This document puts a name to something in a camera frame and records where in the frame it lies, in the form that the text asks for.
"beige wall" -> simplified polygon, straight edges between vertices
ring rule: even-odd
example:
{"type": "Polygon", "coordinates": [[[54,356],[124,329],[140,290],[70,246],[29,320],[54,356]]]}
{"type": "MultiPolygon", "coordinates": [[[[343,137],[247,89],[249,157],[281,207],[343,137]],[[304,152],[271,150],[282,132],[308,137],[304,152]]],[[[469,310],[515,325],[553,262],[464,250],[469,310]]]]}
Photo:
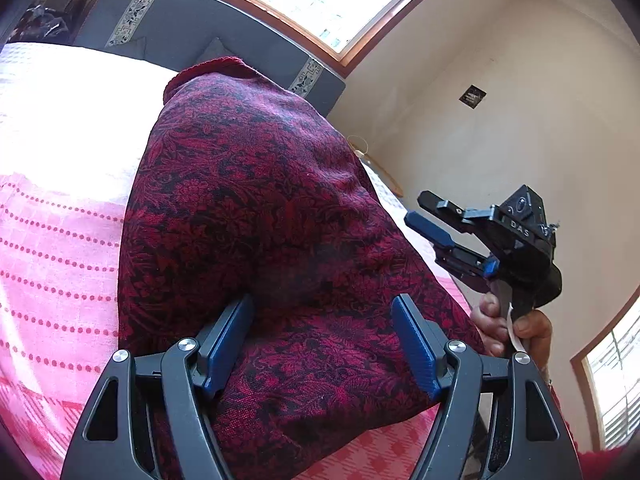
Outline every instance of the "beige wall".
{"type": "Polygon", "coordinates": [[[409,206],[431,189],[482,207],[526,183],[561,222],[564,290],[543,310],[555,328],[550,370],[583,450],[569,359],[640,282],[638,96],[640,58],[625,43],[553,0],[515,0],[371,146],[409,206]],[[471,84],[487,92],[476,110],[458,101],[471,84]]]}
{"type": "Polygon", "coordinates": [[[491,23],[508,1],[424,0],[348,76],[329,121],[345,136],[370,143],[387,135],[463,41],[491,23]]]}

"pillow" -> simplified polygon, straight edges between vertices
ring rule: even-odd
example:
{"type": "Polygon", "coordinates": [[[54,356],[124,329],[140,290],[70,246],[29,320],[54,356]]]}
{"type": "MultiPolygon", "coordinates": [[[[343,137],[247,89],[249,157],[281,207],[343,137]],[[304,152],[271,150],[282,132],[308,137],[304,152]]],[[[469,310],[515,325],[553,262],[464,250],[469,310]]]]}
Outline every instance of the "pillow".
{"type": "Polygon", "coordinates": [[[127,43],[105,46],[103,50],[110,54],[130,57],[131,59],[145,59],[146,38],[137,38],[136,40],[129,40],[127,43]]]}
{"type": "Polygon", "coordinates": [[[213,38],[213,40],[211,40],[211,43],[209,43],[207,47],[202,51],[202,53],[198,56],[195,64],[198,65],[211,59],[228,56],[236,57],[236,54],[234,54],[230,50],[227,50],[222,41],[220,41],[220,38],[213,38]]]}
{"type": "MultiPolygon", "coordinates": [[[[118,347],[164,351],[250,293],[234,369],[200,409],[234,478],[291,479],[433,404],[396,337],[396,295],[447,338],[476,352],[482,340],[310,104],[240,60],[200,67],[167,85],[131,188],[118,347]]],[[[166,477],[180,478],[166,419],[154,429],[166,477]]]]}

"decorative headboard panel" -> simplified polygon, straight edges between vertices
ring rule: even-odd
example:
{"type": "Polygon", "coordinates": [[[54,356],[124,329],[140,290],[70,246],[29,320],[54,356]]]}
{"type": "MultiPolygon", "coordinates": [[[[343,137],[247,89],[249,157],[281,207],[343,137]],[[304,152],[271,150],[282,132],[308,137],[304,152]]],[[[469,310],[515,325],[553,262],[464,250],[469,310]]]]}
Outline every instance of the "decorative headboard panel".
{"type": "Polygon", "coordinates": [[[74,44],[180,71],[216,38],[326,116],[345,83],[297,44],[219,0],[98,0],[74,44]]]}

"hand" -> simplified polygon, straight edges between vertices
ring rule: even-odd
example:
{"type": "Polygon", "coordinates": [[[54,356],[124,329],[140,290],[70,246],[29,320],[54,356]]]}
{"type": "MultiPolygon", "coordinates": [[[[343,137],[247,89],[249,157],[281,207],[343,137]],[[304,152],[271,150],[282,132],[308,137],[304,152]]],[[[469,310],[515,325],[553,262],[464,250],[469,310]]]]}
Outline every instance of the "hand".
{"type": "MultiPolygon", "coordinates": [[[[507,320],[500,316],[500,303],[493,294],[485,294],[471,312],[471,321],[475,324],[487,354],[493,357],[504,355],[504,345],[509,340],[507,320]]],[[[546,370],[551,354],[551,335],[553,329],[549,318],[537,309],[518,318],[513,324],[513,333],[521,339],[529,339],[529,355],[538,370],[546,370]]]]}

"wooden window trim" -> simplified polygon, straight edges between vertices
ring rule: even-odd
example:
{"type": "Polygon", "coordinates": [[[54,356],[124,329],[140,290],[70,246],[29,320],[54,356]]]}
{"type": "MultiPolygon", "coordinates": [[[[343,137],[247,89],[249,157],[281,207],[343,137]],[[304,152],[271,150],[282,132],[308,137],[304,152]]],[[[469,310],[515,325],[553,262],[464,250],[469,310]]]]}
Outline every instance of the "wooden window trim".
{"type": "Polygon", "coordinates": [[[399,0],[398,3],[384,12],[375,23],[371,23],[366,32],[357,41],[350,42],[341,52],[334,52],[308,30],[260,0],[221,1],[274,28],[274,30],[297,43],[317,60],[334,70],[338,75],[347,77],[382,38],[423,0],[399,0]]]}
{"type": "Polygon", "coordinates": [[[584,406],[587,410],[587,421],[589,423],[589,432],[591,433],[591,445],[594,451],[601,451],[604,449],[604,427],[600,418],[600,409],[596,405],[596,391],[593,384],[593,377],[589,370],[589,364],[586,362],[587,355],[591,352],[600,342],[612,332],[613,328],[620,322],[625,314],[631,309],[634,303],[640,297],[640,286],[636,288],[636,291],[632,294],[629,301],[620,310],[619,313],[610,321],[610,323],[604,327],[603,330],[580,352],[578,352],[573,358],[571,358],[571,366],[574,369],[575,377],[580,387],[580,393],[584,401],[584,406]]]}

